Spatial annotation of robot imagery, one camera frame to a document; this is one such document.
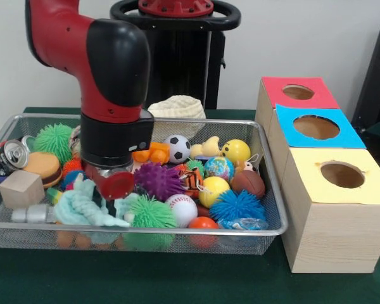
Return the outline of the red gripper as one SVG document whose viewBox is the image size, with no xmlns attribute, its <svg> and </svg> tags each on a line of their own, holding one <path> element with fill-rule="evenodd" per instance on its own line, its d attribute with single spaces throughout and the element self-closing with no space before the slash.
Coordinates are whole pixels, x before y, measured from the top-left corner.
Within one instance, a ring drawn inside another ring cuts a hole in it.
<svg viewBox="0 0 380 304">
<path fill-rule="evenodd" d="M 134 190 L 134 174 L 132 166 L 99 168 L 89 163 L 83 163 L 86 176 L 96 186 L 93 190 L 93 202 L 101 208 L 102 197 L 106 199 L 108 214 L 115 216 L 115 199 L 125 198 Z"/>
</svg>

